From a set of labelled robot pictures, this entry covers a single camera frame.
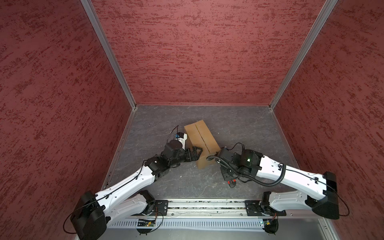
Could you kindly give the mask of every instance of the wallpaper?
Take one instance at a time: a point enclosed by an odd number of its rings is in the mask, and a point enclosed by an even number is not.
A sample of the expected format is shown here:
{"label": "wallpaper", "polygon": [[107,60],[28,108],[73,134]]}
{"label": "wallpaper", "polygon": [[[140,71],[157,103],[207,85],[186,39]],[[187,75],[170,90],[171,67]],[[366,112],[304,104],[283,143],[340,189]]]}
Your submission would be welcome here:
{"label": "wallpaper", "polygon": [[342,239],[384,237],[383,7],[339,0],[275,108],[301,169],[336,173]]}
{"label": "wallpaper", "polygon": [[73,239],[129,103],[80,1],[1,1],[0,31],[0,239]]}
{"label": "wallpaper", "polygon": [[93,0],[138,104],[268,105],[324,0]]}

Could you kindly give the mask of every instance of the textured wallpaper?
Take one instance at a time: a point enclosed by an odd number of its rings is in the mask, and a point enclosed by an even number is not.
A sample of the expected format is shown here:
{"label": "textured wallpaper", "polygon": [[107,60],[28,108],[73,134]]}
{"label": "textured wallpaper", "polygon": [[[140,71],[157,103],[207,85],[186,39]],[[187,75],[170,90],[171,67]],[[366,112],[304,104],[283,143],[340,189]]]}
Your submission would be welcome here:
{"label": "textured wallpaper", "polygon": [[1,1],[0,31],[0,239],[73,239],[129,103],[80,1]]}
{"label": "textured wallpaper", "polygon": [[384,239],[383,12],[339,0],[275,108],[299,166],[336,173],[342,239]]}
{"label": "textured wallpaper", "polygon": [[324,0],[93,0],[137,103],[265,104]]}

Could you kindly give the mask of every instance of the black corrugated hose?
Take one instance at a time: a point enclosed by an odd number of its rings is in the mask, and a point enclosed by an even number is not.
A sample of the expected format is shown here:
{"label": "black corrugated hose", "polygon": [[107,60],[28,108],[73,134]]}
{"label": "black corrugated hose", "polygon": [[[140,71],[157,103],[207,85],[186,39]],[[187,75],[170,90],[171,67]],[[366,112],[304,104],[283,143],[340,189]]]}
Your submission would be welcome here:
{"label": "black corrugated hose", "polygon": [[229,163],[226,162],[225,159],[221,158],[221,157],[217,157],[217,156],[208,156],[207,157],[207,160],[212,160],[212,159],[218,159],[218,161],[221,163],[224,163],[224,165],[229,168],[235,175],[237,175],[238,177],[245,177],[245,178],[248,178],[254,182],[256,182],[257,184],[260,184],[261,186],[264,186],[264,187],[273,187],[273,186],[276,186],[277,184],[279,184],[283,179],[284,179],[284,176],[285,176],[285,170],[286,170],[286,165],[285,164],[282,164],[283,166],[281,167],[281,174],[280,174],[280,177],[274,181],[274,182],[271,182],[271,183],[265,183],[265,182],[262,182],[262,181],[259,181],[257,180],[256,178],[252,177],[252,176],[249,176],[247,174],[241,174],[241,173],[238,173],[236,169],[234,169]]}

